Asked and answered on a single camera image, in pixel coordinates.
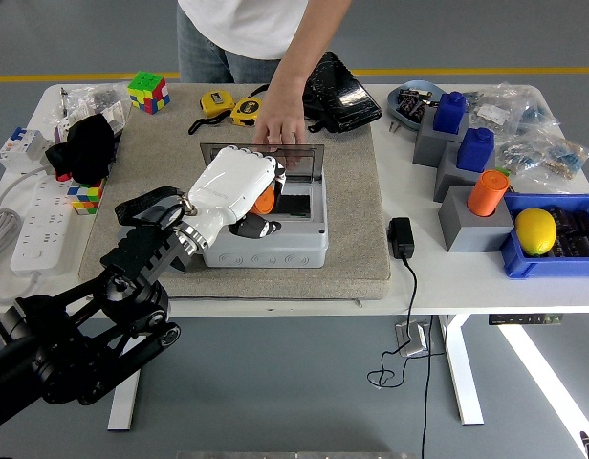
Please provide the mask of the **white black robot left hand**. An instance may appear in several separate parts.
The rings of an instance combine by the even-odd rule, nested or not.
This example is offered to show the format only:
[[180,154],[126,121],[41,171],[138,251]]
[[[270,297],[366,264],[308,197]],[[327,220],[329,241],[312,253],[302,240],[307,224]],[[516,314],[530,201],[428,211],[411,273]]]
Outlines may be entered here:
[[222,148],[185,194],[189,210],[177,226],[181,241],[204,251],[224,227],[250,239],[280,230],[279,223],[252,208],[266,190],[277,199],[285,181],[285,168],[276,158],[234,145]]

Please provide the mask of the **person's left hand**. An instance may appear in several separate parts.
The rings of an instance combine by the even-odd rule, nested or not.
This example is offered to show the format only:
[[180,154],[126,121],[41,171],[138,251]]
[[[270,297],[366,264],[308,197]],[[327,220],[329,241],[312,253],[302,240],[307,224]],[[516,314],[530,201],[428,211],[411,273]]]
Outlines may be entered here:
[[302,95],[297,91],[270,87],[263,97],[252,143],[277,146],[305,142]]

